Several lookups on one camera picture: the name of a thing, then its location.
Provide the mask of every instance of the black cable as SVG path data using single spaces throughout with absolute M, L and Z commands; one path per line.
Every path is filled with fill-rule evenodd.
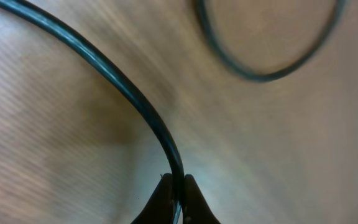
M 213 26 L 211 24 L 211 19 L 209 15 L 207 2 L 210 0 L 194 0 L 195 1 L 195 10 L 198 16 L 198 22 L 200 23 L 203 35 L 207 40 L 211 49 L 214 50 L 216 55 L 225 63 L 231 70 L 238 73 L 240 76 L 256 81 L 256 82 L 269 82 L 273 80 L 278 80 L 283 78 L 295 70 L 299 69 L 304 65 L 312 56 L 321 48 L 325 43 L 326 39 L 330 36 L 334 30 L 337 22 L 341 18 L 346 0 L 336 0 L 334 10 L 332 11 L 328 23 L 322 29 L 320 35 L 314 42 L 314 44 L 309 48 L 309 50 L 302 55 L 298 60 L 290 64 L 289 66 L 268 74 L 258 74 L 253 72 L 250 68 L 245 65 L 242 65 L 237 59 L 231 56 L 231 54 L 223 47 L 220 43 L 219 38 L 217 37 Z
M 183 164 L 168 128 L 147 98 L 94 45 L 53 15 L 23 0 L 0 0 L 0 7 L 37 25 L 67 44 L 97 69 L 100 74 L 109 80 L 135 106 L 160 141 L 168 158 L 173 176 L 173 193 L 176 205 L 175 219 L 177 222 L 178 215 L 180 214 L 179 199 L 184 180 Z

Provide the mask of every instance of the brown surface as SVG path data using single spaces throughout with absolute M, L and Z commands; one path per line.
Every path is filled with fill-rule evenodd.
M 187 0 L 32 0 L 115 62 L 166 121 L 222 223 L 358 223 L 358 0 L 288 78 L 205 46 Z M 333 0 L 213 0 L 230 49 L 269 71 Z M 129 223 L 169 171 L 132 106 L 54 37 L 0 10 L 0 223 Z

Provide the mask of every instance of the cable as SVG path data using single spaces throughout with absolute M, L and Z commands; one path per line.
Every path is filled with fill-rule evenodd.
M 309 48 L 309 50 L 302 55 L 298 60 L 290 64 L 289 66 L 280 69 L 279 71 L 268 73 L 268 74 L 258 74 L 254 73 L 250 68 L 245 65 L 242 65 L 237 59 L 231 56 L 231 54 L 223 47 L 220 43 L 219 38 L 217 37 L 213 26 L 211 25 L 211 19 L 208 12 L 207 2 L 209 0 L 194 0 L 195 1 L 195 10 L 198 16 L 198 22 L 201 26 L 203 35 L 207 40 L 208 45 L 211 49 L 214 50 L 216 55 L 225 63 L 231 70 L 238 73 L 245 79 L 252 80 L 255 82 L 269 82 L 273 80 L 278 80 L 283 78 L 295 70 L 299 69 L 304 65 L 312 56 L 321 48 L 325 43 L 327 38 L 330 36 L 334 30 L 337 22 L 341 18 L 341 15 L 346 5 L 346 0 L 336 0 L 334 10 L 332 11 L 328 23 L 322 29 L 320 35 L 314 42 L 314 44 Z
M 184 180 L 183 164 L 168 128 L 147 98 L 94 45 L 53 15 L 23 0 L 0 0 L 0 7 L 37 25 L 67 44 L 112 83 L 135 106 L 160 141 L 168 158 L 172 170 L 173 193 L 176 205 L 174 219 L 177 220 L 178 214 L 180 214 L 179 199 L 181 198 Z

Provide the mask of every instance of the wooden surface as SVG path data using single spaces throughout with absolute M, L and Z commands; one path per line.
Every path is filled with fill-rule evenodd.
M 251 67 L 298 56 L 334 0 L 211 0 Z M 222 223 L 358 223 L 358 0 L 288 78 L 242 80 L 211 53 L 188 0 L 31 0 L 83 34 L 166 121 Z M 0 223 L 130 223 L 168 162 L 90 65 L 0 10 Z

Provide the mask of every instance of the blurred background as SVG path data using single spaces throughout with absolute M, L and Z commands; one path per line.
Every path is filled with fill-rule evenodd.
M 358 0 L 281 80 L 231 73 L 190 0 L 30 0 L 83 34 L 156 107 L 221 223 L 358 223 Z M 297 58 L 334 0 L 211 0 L 222 41 L 269 72 Z M 130 223 L 162 148 L 74 51 L 0 10 L 0 224 Z

